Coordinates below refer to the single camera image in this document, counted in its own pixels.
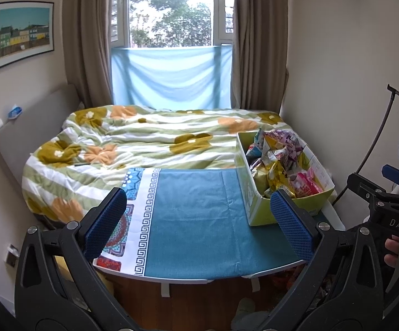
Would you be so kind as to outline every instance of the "box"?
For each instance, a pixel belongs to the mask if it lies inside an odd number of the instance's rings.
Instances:
[[[238,133],[235,152],[236,172],[238,174],[242,197],[244,199],[245,212],[250,226],[276,223],[276,219],[270,211],[270,199],[262,197],[256,189],[249,164],[245,158],[245,153],[250,144],[253,143],[255,134],[254,132]],[[324,191],[316,195],[293,199],[293,201],[298,207],[307,210],[314,216],[322,209],[335,186],[325,168],[317,160],[316,156],[307,145],[305,145],[303,153],[305,153],[308,158],[309,165],[313,168],[314,174]]]

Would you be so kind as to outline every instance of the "metal screw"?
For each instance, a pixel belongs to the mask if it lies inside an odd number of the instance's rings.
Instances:
[[[369,230],[366,228],[366,227],[361,227],[361,233],[363,234],[363,235],[369,235]]]
[[[37,231],[37,227],[36,226],[31,226],[28,229],[28,234],[34,234]]]
[[[324,221],[322,223],[319,223],[318,227],[319,227],[319,229],[321,229],[323,231],[330,230],[330,224],[328,224]]]
[[[75,220],[70,221],[70,222],[67,223],[67,225],[66,225],[66,227],[67,227],[69,230],[74,230],[74,229],[77,228],[77,226],[78,226],[78,222],[75,221]]]

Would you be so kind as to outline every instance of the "wooden floor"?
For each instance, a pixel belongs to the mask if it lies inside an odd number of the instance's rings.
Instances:
[[[161,297],[157,283],[108,278],[114,282],[116,299],[146,329],[228,331],[243,297],[253,299],[256,311],[262,311],[271,310],[285,294],[269,276],[260,278],[261,290],[256,293],[250,280],[238,277],[205,285],[170,285],[170,298]]]

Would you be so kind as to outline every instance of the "picture of colorful houses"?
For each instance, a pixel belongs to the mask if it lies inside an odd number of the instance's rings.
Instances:
[[[50,9],[18,7],[0,10],[0,58],[49,45]]]

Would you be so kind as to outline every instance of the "tree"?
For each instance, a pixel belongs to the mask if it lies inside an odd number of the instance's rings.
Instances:
[[[150,9],[157,11],[149,22]],[[190,6],[188,0],[130,0],[130,36],[138,47],[187,47],[211,45],[209,7]]]

